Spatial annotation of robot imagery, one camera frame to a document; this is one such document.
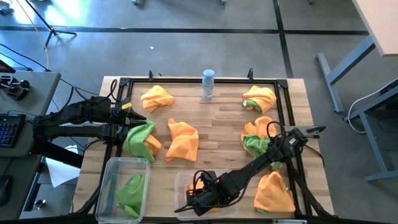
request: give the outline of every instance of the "water bottle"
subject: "water bottle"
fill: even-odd
[[[203,79],[201,81],[203,87],[203,99],[211,100],[213,97],[213,87],[214,87],[214,71],[211,69],[206,69],[203,71]]]

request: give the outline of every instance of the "wooden table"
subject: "wooden table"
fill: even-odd
[[[381,56],[398,55],[398,1],[353,0]]]
[[[104,77],[101,96],[109,93],[110,84],[114,78],[119,80],[120,77]],[[302,79],[288,79],[288,83],[296,125],[313,125],[304,81]],[[158,153],[156,162],[151,164],[150,167],[145,217],[175,217],[173,213],[175,175],[182,170],[238,169],[252,161],[252,155],[243,149],[239,138],[243,126],[247,122],[254,123],[259,114],[241,106],[242,94],[250,89],[251,84],[216,84],[212,101],[204,102],[201,100],[201,84],[199,83],[162,83],[161,86],[174,96],[174,104],[157,108],[150,114],[142,109],[141,95],[154,85],[156,85],[156,82],[135,83],[131,100],[135,112],[155,122],[156,127],[152,134],[163,144],[163,150]],[[277,109],[269,110],[266,116],[278,120]],[[167,149],[172,142],[170,130],[167,126],[169,118],[174,118],[176,122],[185,121],[198,130],[199,148],[196,162],[181,159],[165,162]],[[311,139],[308,145],[319,150],[316,139]],[[86,202],[97,187],[104,152],[105,145],[100,143],[92,145],[86,151],[73,199],[75,210],[78,210]],[[130,157],[126,152],[123,152],[122,156]],[[308,188],[324,208],[333,213],[322,160],[308,149],[305,149],[302,153],[302,159]],[[269,172],[270,170],[266,169],[251,179],[242,201],[237,204],[239,211],[237,218],[294,217],[293,213],[261,214],[253,208],[259,179]],[[283,166],[280,172],[286,185],[289,185],[286,166]],[[302,193],[299,188],[297,193],[300,208],[303,211]]]

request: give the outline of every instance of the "plastic container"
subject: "plastic container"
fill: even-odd
[[[174,209],[178,209],[187,204],[185,192],[188,184],[192,184],[193,175],[197,170],[181,171],[175,176],[174,183]],[[216,172],[217,177],[225,172],[231,171],[230,169],[212,169]],[[207,220],[216,218],[234,218],[236,216],[236,205],[225,208],[214,208],[202,216],[197,216],[193,210],[175,213],[175,216],[181,221],[189,220]]]
[[[211,100],[213,97],[213,88],[214,88],[214,71],[211,69],[206,69],[203,71],[203,79],[201,81],[201,85],[203,87],[203,99]]]
[[[106,163],[104,178],[101,185],[101,192],[99,193],[98,207],[95,213],[95,218],[97,219],[98,223],[135,224],[141,222],[145,213],[149,173],[150,165],[147,159],[120,157],[111,158]],[[134,175],[145,177],[141,212],[138,218],[128,217],[120,208],[117,207],[117,189],[124,187],[129,179]]]

